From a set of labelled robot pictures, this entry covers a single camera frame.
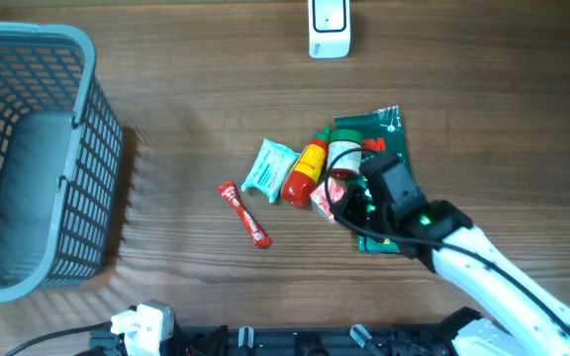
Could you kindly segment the red chili sauce bottle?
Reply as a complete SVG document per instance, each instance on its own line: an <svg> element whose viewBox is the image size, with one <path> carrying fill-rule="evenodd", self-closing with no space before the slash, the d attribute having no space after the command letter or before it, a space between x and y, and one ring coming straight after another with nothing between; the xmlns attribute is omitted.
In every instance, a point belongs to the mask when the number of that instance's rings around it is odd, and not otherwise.
<svg viewBox="0 0 570 356"><path fill-rule="evenodd" d="M331 132L330 127L324 127L315 133L288 173L280 192L287 203L296 207L309 203L328 157Z"/></svg>

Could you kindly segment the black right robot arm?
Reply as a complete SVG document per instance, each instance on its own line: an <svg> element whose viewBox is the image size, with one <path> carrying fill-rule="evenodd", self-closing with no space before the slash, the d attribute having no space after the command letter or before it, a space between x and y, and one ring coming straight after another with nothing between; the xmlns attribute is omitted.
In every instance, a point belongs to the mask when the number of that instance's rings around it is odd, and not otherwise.
<svg viewBox="0 0 570 356"><path fill-rule="evenodd" d="M359 235L396 243L400 254L472 297L482 316L462 309L433 332L449 355L570 355L570 307L503 255L468 216L430 201L394 153L375 152L355 184L330 201L334 218Z"/></svg>

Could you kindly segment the green-lid spice jar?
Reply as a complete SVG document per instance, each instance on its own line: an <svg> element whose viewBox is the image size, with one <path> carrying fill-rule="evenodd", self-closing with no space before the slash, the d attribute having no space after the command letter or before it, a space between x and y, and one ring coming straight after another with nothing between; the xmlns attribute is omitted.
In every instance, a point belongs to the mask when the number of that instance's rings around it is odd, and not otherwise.
<svg viewBox="0 0 570 356"><path fill-rule="evenodd" d="M335 130L330 135L328 165L333 164L331 177L346 180L359 173L362 133L355 130Z"/></svg>

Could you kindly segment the orange tissue packet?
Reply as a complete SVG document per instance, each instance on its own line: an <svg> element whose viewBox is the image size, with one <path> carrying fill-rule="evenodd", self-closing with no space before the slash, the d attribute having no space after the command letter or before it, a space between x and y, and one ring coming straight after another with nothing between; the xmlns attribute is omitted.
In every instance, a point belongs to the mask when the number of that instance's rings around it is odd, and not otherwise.
<svg viewBox="0 0 570 356"><path fill-rule="evenodd" d="M333 213L329 206L329 200L332 200L333 206L336 207L345 193L346 189L343 184L332 177L329 178L328 186L325 182L321 182L310 195L313 211L321 215L328 222L335 223Z"/></svg>

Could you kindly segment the green 3M gloves packet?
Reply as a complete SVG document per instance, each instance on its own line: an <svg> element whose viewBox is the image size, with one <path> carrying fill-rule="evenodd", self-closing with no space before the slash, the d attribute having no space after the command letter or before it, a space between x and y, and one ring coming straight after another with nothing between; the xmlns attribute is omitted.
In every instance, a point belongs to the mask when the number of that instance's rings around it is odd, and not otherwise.
<svg viewBox="0 0 570 356"><path fill-rule="evenodd" d="M334 123L336 129L360 132L363 136L362 147L376 151L390 150L397 153L410 175L413 176L399 106L379 109L366 114L336 117ZM362 176L348 178L346 186L350 188L353 185L366 188L365 178ZM398 245L388 239L379 243L368 236L359 235L357 242L360 253L397 254L400 252Z"/></svg>

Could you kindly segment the mint green tissue packet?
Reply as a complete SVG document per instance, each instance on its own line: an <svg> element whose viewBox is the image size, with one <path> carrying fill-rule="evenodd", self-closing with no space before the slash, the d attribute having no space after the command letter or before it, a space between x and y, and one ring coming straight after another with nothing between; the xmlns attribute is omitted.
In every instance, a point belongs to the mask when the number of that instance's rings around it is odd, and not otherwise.
<svg viewBox="0 0 570 356"><path fill-rule="evenodd" d="M265 138L241 189L252 188L263 193L274 204L280 189L300 154L288 146Z"/></svg>

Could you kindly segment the red Nescafe coffee stick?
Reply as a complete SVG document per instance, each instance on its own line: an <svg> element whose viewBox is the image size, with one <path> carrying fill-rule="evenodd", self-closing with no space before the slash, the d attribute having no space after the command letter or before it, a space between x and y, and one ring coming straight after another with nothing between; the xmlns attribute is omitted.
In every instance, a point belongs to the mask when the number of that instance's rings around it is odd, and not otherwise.
<svg viewBox="0 0 570 356"><path fill-rule="evenodd" d="M245 207L235 183L227 181L219 185L217 190L237 213L243 226L248 232L253 245L259 248L269 247L272 244L271 238Z"/></svg>

